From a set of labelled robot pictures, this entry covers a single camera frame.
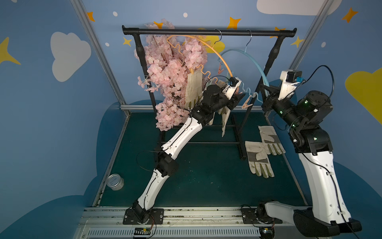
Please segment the cream glove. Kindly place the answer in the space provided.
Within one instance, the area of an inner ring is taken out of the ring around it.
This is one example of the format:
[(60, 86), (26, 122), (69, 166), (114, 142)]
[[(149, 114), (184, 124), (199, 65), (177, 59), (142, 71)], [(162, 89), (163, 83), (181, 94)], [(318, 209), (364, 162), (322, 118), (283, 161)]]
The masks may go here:
[(203, 73), (201, 70), (188, 74), (185, 109), (191, 110), (203, 96)]
[(264, 178), (275, 177), (268, 154), (261, 142), (245, 141), (250, 171)]
[[(206, 87), (206, 90), (211, 92), (212, 90), (216, 90), (217, 87), (215, 86), (218, 86), (220, 88), (220, 92), (219, 92), (219, 96), (221, 98), (223, 98), (225, 95), (223, 94), (223, 88), (227, 85), (226, 82), (222, 81), (222, 80), (216, 80), (215, 82), (212, 82), (209, 86)], [(217, 113), (220, 115), (220, 111), (223, 109), (224, 107), (220, 108)]]
[(285, 154), (285, 149), (273, 126), (258, 126), (264, 149), (268, 155)]
[(222, 116), (222, 137), (224, 137), (224, 135), (225, 135), (226, 125), (227, 125), (227, 121), (228, 121), (229, 116), (230, 116), (230, 112), (231, 112), (231, 110), (228, 107), (224, 107), (220, 111), (220, 115)]

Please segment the light blue clip hanger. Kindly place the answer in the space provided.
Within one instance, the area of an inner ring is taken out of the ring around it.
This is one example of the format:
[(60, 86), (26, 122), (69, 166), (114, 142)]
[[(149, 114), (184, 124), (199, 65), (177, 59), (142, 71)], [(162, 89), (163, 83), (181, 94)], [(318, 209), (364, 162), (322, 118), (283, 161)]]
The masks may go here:
[(268, 96), (268, 93), (262, 93), (256, 90), (256, 84), (264, 84), (269, 86), (264, 67), (256, 61), (256, 59), (247, 52), (249, 41), (245, 45), (245, 49), (231, 48), (222, 51), (222, 56), (228, 56), (228, 61), (233, 63), (233, 74), (242, 80), (239, 92), (245, 93), (251, 100), (255, 100), (258, 104), (263, 104), (262, 97)]

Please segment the yellow clip hanger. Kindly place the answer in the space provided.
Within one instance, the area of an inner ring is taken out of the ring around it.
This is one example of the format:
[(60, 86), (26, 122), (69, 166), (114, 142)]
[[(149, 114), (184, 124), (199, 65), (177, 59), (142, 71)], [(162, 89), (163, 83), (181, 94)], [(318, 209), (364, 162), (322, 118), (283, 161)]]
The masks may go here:
[(169, 35), (166, 36), (166, 41), (171, 49), (180, 56), (180, 63), (185, 66), (190, 72), (201, 69), (204, 70), (204, 65), (208, 61), (208, 49), (218, 56), (220, 61), (226, 66), (229, 73), (229, 78), (233, 77), (233, 73), (222, 55), (214, 49), (212, 45), (200, 38), (199, 35)]

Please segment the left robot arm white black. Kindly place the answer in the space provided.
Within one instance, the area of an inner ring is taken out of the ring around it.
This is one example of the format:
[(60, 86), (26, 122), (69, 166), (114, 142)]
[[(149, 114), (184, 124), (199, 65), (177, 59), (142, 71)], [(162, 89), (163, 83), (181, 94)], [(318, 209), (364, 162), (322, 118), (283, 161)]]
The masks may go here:
[(184, 146), (203, 129), (212, 119), (216, 111), (227, 107), (233, 109), (245, 96), (239, 92), (241, 81), (231, 83), (221, 88), (218, 85), (210, 85), (203, 92), (201, 103), (195, 106), (184, 125), (165, 144), (155, 152), (155, 166), (152, 176), (142, 193), (133, 203), (132, 210), (139, 223), (146, 223), (151, 216), (151, 209), (166, 180), (179, 168), (176, 161)]

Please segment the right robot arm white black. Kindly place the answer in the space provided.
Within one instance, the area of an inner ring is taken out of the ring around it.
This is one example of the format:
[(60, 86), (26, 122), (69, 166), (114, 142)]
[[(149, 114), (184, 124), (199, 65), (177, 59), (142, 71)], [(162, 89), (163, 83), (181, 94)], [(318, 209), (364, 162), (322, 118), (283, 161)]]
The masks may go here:
[(303, 164), (312, 198), (312, 206), (305, 207), (267, 202), (261, 206), (261, 216), (265, 220), (290, 223), (311, 238), (360, 232), (361, 222), (352, 218), (341, 195), (329, 134), (319, 125), (333, 109), (330, 97), (310, 91), (294, 104), (289, 96), (279, 99), (278, 87), (262, 85), (261, 88), (269, 92), (263, 98), (262, 109), (274, 110), (290, 126), (288, 134)]

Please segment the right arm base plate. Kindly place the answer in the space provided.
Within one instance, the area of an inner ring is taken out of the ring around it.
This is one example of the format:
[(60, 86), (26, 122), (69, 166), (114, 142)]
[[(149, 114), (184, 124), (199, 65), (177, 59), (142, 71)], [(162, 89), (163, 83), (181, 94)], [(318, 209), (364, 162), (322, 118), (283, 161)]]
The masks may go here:
[(272, 225), (275, 224), (282, 224), (282, 220), (272, 218), (268, 216), (268, 214), (265, 211), (265, 207), (250, 207), (250, 206), (243, 206), (240, 208), (240, 212), (242, 215), (242, 221), (244, 224), (267, 224)]

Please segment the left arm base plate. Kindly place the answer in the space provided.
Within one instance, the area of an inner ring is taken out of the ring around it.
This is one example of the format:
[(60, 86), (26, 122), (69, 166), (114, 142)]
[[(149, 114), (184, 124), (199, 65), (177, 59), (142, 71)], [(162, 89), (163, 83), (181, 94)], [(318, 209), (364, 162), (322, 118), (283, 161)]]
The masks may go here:
[(136, 213), (133, 209), (128, 208), (123, 216), (122, 223), (124, 225), (162, 225), (164, 220), (164, 209), (152, 209)]

